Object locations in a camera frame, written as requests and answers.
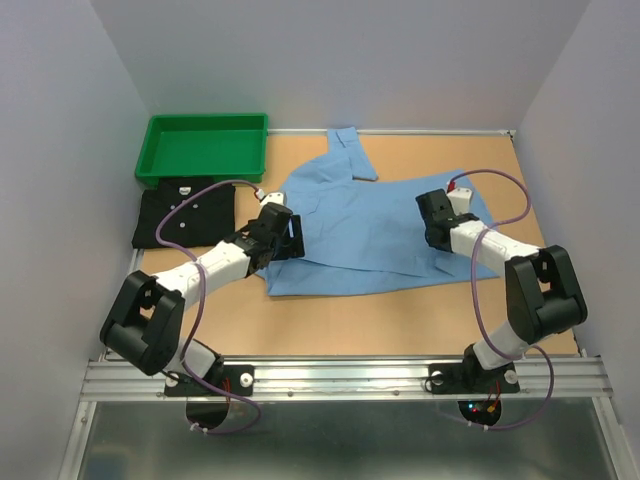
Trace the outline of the light blue long sleeve shirt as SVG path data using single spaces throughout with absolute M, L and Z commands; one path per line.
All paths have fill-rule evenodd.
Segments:
M 260 271 L 269 296 L 354 296 L 467 282 L 470 260 L 431 248 L 417 196 L 445 172 L 381 182 L 355 128 L 331 129 L 328 151 L 281 186 L 301 218 L 305 254 Z

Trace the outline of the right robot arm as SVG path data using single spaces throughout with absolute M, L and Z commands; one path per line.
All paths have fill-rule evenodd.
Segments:
M 482 390 L 496 370 L 520 359 L 539 341 L 587 319 L 587 305 L 566 249 L 537 247 L 508 237 L 469 212 L 471 191 L 434 190 L 416 197 L 427 244 L 471 260 L 471 280 L 483 265 L 505 281 L 507 320 L 469 346 L 460 366 L 463 384 Z

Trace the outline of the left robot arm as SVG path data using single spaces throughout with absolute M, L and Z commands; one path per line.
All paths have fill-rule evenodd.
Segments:
M 255 220 L 205 254 L 171 270 L 129 274 L 101 328 L 100 341 L 146 375 L 188 373 L 199 393 L 215 392 L 223 371 L 217 355 L 191 347 L 181 335 L 183 315 L 204 306 L 207 295 L 266 268 L 269 263 L 304 256 L 301 219 L 276 192 L 261 202 Z M 190 369 L 184 361 L 194 360 Z

